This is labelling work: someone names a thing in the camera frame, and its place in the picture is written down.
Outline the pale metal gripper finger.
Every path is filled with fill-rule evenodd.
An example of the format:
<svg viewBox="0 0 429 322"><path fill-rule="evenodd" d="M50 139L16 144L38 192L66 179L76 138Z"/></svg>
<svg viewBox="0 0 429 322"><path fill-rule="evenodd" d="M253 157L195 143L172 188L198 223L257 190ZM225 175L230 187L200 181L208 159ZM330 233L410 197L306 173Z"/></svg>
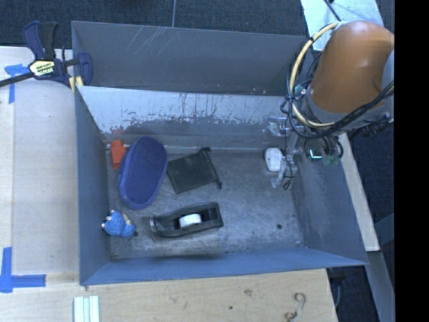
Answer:
<svg viewBox="0 0 429 322"><path fill-rule="evenodd" d="M262 142L284 146L288 135L288 118L271 116L263 124Z"/></svg>
<svg viewBox="0 0 429 322"><path fill-rule="evenodd" d="M296 177L298 167L289 156L282 158L280 171L275 178L271 179L271 186L275 189L289 189Z"/></svg>

